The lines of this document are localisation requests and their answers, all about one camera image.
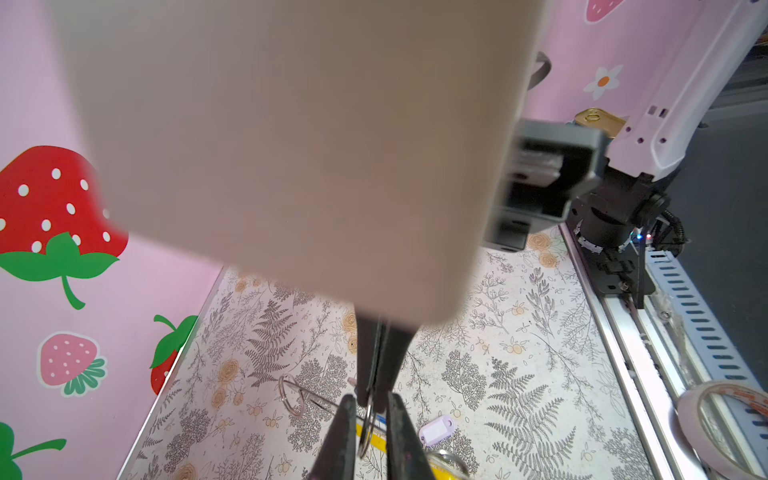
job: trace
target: strawberry wallpaper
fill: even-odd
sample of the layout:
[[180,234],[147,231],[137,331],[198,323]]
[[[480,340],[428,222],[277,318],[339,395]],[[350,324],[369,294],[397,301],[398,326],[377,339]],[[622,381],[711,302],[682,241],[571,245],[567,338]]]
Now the strawberry wallpaper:
[[49,32],[0,5],[0,478],[109,480],[221,265],[111,218]]

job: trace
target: dark gray floor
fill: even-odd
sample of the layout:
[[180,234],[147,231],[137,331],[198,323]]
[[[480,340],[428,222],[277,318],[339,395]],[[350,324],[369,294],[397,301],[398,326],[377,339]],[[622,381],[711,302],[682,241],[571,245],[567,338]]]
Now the dark gray floor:
[[678,259],[768,387],[768,115],[709,125],[668,190],[691,239]]

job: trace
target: white flower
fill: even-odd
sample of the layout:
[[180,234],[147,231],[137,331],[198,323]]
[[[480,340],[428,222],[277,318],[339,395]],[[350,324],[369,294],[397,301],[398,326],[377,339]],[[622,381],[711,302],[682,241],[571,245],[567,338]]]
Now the white flower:
[[619,79],[616,78],[621,71],[623,65],[613,67],[610,71],[605,67],[599,67],[598,71],[594,74],[594,81],[584,87],[584,91],[592,92],[592,100],[600,98],[604,91],[613,90],[619,86]]

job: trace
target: metal ring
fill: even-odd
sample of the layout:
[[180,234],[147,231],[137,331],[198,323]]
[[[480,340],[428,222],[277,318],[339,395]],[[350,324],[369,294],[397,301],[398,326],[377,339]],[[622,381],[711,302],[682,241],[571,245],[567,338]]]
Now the metal ring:
[[448,450],[438,450],[437,452],[427,452],[427,456],[441,458],[451,465],[456,465],[458,469],[462,471],[462,474],[469,476],[469,468],[467,467],[467,464],[455,453],[451,453]]
[[357,456],[362,458],[366,456],[368,448],[373,439],[373,420],[376,418],[376,411],[373,409],[373,392],[368,395],[368,405],[366,407],[366,417],[362,421],[360,430],[360,444],[357,447]]
[[288,401],[288,395],[286,395],[285,385],[283,384],[283,381],[285,378],[289,378],[291,382],[298,385],[296,383],[296,379],[293,378],[293,375],[281,375],[280,378],[277,380],[277,389],[280,392],[280,400],[283,400],[283,405],[285,405],[286,410],[288,410],[288,413],[290,413],[293,416],[300,417],[304,413],[304,391],[300,388],[299,389],[299,404],[301,404],[301,408],[297,412]]

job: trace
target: blurred beige panel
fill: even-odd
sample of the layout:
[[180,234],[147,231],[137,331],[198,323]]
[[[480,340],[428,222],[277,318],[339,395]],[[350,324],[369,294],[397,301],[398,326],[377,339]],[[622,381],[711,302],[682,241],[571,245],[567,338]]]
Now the blurred beige panel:
[[455,312],[545,2],[49,5],[116,221],[404,322]]

